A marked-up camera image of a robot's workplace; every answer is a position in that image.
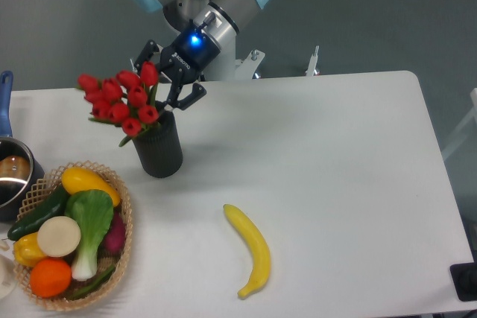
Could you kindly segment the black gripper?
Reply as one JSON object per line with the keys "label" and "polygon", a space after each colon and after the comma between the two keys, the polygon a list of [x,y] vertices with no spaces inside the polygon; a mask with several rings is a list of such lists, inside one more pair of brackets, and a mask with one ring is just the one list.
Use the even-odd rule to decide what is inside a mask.
{"label": "black gripper", "polygon": [[[200,73],[220,54],[220,48],[207,34],[198,27],[187,27],[172,44],[163,50],[153,39],[150,39],[133,61],[133,70],[140,71],[143,63],[150,61],[156,54],[160,54],[159,62],[156,64],[158,72],[177,86],[176,89],[171,89],[164,102],[163,109],[165,111],[186,110],[206,95],[205,87],[195,81],[199,78]],[[179,90],[181,89],[179,86],[191,83],[191,92],[186,97],[179,99]]]}

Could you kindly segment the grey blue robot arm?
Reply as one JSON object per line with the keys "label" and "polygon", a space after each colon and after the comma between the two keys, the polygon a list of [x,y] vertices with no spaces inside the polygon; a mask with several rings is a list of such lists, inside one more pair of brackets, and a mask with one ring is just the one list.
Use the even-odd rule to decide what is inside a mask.
{"label": "grey blue robot arm", "polygon": [[147,42],[133,63],[142,72],[155,62],[170,84],[161,111],[185,110],[206,94],[206,81],[252,78],[263,55],[236,59],[236,37],[270,0],[134,0],[147,13],[161,11],[177,37],[168,46]]}

